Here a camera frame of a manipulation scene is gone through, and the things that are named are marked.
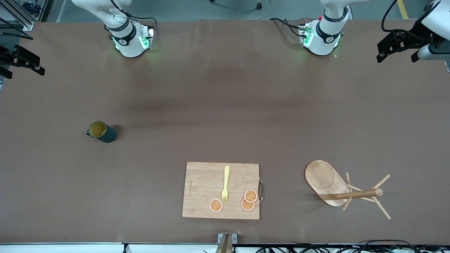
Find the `dark teal cup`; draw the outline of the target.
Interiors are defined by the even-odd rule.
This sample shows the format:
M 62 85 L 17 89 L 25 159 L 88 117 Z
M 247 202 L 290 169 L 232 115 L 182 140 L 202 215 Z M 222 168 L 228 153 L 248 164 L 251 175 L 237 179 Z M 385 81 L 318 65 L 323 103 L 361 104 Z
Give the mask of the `dark teal cup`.
M 103 143 L 111 143 L 117 137 L 116 131 L 103 121 L 93 122 L 85 134 Z

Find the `wooden mug tree rack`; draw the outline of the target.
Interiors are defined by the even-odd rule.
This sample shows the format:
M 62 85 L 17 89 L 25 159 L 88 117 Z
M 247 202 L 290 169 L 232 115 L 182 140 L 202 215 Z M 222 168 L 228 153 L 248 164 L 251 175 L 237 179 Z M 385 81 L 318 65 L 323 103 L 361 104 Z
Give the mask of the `wooden mug tree rack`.
M 374 203 L 387 219 L 392 219 L 378 200 L 384 194 L 381 186 L 390 178 L 390 174 L 372 188 L 360 189 L 351 184 L 349 173 L 343 178 L 330 163 L 315 160 L 306 166 L 304 176 L 306 183 L 326 205 L 342 207 L 345 211 L 353 200 L 364 200 Z

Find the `yellow floor tape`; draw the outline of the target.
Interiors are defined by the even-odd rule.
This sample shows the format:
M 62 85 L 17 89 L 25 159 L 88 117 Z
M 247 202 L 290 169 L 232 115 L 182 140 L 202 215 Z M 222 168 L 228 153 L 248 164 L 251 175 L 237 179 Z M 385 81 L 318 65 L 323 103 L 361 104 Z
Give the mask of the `yellow floor tape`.
M 409 19 L 403 0 L 397 0 L 397 5 L 402 19 Z

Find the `yellow plastic fork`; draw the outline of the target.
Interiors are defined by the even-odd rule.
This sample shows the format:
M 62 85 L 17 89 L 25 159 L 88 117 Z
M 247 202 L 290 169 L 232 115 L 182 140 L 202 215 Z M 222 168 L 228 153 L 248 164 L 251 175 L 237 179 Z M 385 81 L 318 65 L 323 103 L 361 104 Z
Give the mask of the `yellow plastic fork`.
M 230 166 L 224 167 L 224 185 L 221 193 L 221 200 L 223 203 L 226 203 L 228 200 L 228 183 L 229 183 L 229 175 L 230 175 Z

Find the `bamboo cutting board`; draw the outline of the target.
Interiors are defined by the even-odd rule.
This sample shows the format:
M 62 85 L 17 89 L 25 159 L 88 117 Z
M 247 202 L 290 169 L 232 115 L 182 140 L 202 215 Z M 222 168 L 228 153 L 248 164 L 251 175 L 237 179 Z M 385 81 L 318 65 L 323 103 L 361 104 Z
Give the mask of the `bamboo cutting board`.
M 224 167 L 230 166 L 228 200 L 222 211 L 209 210 L 212 199 L 220 199 L 224 185 Z M 182 206 L 184 218 L 259 220 L 260 219 L 260 166 L 231 162 L 188 162 L 185 173 L 185 190 Z M 241 208 L 243 194 L 247 190 L 258 193 L 256 207 L 252 211 Z

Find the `aluminium frame profile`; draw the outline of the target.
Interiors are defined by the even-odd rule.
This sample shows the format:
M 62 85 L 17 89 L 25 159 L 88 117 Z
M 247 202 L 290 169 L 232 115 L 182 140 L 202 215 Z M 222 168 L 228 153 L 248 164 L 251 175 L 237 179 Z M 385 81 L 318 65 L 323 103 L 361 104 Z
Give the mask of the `aluminium frame profile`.
M 0 21 L 31 31 L 36 22 L 47 18 L 47 5 L 51 0 L 0 0 Z

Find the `white table edge rail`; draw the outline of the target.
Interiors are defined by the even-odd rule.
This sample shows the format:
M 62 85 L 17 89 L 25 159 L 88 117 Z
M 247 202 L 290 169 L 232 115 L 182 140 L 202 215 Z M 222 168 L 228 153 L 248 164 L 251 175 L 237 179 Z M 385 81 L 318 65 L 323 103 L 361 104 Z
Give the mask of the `white table edge rail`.
M 215 253 L 216 244 L 0 244 L 0 253 Z M 235 246 L 236 253 L 450 253 L 450 246 L 416 250 L 388 245 Z

